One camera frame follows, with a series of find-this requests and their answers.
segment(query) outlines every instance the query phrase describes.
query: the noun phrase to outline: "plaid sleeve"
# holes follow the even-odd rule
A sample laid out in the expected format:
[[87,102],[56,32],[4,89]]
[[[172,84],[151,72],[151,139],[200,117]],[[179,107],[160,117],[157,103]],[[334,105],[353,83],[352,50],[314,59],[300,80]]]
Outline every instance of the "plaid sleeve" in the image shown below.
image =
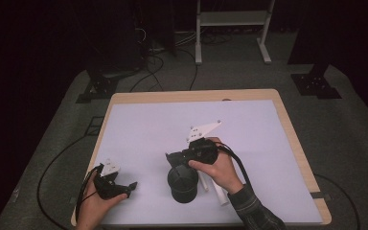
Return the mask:
[[250,186],[244,185],[243,189],[228,197],[246,229],[286,229],[283,221],[263,206]]

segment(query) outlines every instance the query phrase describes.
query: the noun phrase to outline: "person's right hand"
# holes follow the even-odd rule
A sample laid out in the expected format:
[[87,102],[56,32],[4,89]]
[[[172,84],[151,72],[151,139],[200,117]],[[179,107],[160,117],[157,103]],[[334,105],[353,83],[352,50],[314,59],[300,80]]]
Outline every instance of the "person's right hand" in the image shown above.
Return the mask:
[[[218,137],[210,137],[208,139],[217,143],[217,146],[221,143]],[[236,174],[232,157],[224,151],[218,151],[218,159],[213,165],[203,164],[195,160],[189,161],[188,164],[195,170],[202,171],[211,176],[230,195],[235,194],[243,188],[243,184]]]

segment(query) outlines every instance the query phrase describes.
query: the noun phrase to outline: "white metal stand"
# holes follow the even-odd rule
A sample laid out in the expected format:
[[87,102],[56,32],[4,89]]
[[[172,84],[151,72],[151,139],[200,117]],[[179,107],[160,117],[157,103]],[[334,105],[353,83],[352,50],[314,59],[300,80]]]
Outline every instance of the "white metal stand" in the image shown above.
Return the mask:
[[264,63],[271,63],[270,56],[265,47],[265,38],[270,24],[275,0],[270,0],[267,11],[201,11],[201,0],[196,6],[196,42],[195,63],[202,64],[201,57],[201,27],[202,26],[241,26],[241,25],[263,25],[263,32],[257,38]]

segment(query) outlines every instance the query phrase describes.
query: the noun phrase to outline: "person's left hand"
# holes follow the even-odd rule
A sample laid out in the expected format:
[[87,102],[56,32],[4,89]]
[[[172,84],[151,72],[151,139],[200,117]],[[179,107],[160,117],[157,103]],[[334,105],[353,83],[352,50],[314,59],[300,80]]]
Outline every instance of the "person's left hand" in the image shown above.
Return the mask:
[[97,174],[93,171],[91,177],[86,185],[83,199],[85,199],[80,206],[79,219],[77,221],[76,229],[94,229],[100,224],[106,213],[119,202],[127,198],[127,194],[117,195],[111,199],[104,200],[98,195],[97,189],[94,185],[94,178]]

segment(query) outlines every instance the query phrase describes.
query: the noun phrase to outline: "white bracket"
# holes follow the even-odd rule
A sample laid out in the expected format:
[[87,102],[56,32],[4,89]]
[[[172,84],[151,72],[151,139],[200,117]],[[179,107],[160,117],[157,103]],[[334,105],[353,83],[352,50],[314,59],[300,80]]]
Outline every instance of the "white bracket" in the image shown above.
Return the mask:
[[106,176],[118,172],[121,169],[120,166],[113,163],[109,158],[106,159],[105,164],[103,164],[103,171],[101,176]]
[[206,134],[208,134],[209,132],[220,126],[220,124],[222,124],[222,122],[218,120],[215,123],[211,123],[204,126],[192,126],[190,134],[188,135],[187,138],[187,142],[190,143],[202,137],[205,137]]

